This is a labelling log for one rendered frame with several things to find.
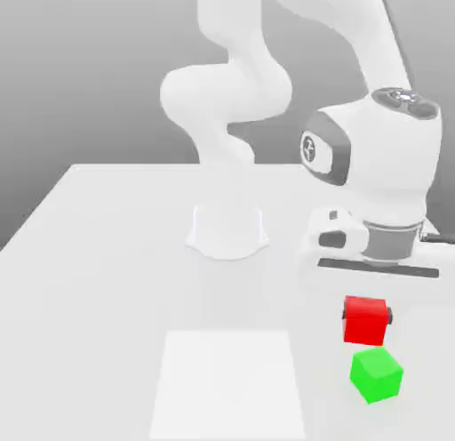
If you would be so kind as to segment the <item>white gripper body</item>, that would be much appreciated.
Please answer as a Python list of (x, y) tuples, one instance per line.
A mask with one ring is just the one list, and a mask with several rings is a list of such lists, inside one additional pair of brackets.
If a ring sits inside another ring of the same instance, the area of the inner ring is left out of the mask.
[(309, 294), (364, 296), (445, 296), (447, 251), (416, 249), (400, 262), (305, 253), (300, 258), (300, 290)]

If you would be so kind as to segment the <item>small red cube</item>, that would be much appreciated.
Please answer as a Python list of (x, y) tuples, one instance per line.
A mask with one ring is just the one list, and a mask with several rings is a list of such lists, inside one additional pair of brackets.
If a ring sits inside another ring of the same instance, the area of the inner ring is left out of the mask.
[(343, 341), (367, 346), (382, 346), (386, 334), (383, 299), (346, 296), (347, 320), (343, 322)]

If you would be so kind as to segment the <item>small green cube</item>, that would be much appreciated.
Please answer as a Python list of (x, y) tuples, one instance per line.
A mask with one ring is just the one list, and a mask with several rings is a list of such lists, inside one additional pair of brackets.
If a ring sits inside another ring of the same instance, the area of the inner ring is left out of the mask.
[(349, 378), (367, 404), (396, 397), (401, 389), (403, 367), (384, 348), (356, 352)]

